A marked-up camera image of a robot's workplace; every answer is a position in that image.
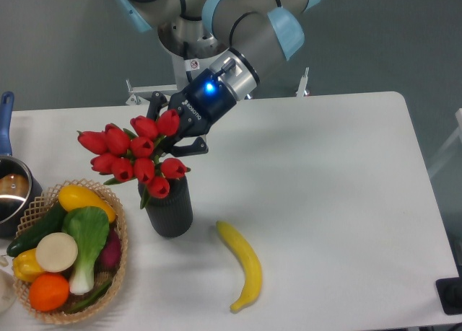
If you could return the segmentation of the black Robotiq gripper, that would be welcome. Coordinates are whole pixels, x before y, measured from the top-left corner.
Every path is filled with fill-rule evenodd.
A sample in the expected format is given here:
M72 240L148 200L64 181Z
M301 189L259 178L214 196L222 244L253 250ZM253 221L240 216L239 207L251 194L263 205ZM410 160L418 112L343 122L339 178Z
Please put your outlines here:
M146 117L157 120L161 112L168 107L180 117L180 127L176 137L164 138L158 148L163 154L171 156L193 156L207 154L209 147L205 135L221 117L237 104L231 91L218 80L212 71L201 72L182 91L169 99L160 91L154 91L149 99ZM195 137L185 146L176 144L180 137Z

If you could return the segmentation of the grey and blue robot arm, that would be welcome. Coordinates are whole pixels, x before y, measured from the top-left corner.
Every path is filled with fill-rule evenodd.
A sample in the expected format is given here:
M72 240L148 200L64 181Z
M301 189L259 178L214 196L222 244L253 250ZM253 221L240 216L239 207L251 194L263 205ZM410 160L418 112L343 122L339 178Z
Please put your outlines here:
M206 153L210 128L302 47L297 16L320 1L116 0L138 31L157 31L175 69L170 99L155 87L131 92L149 98L149 118L162 109L179 115L177 132L154 154Z

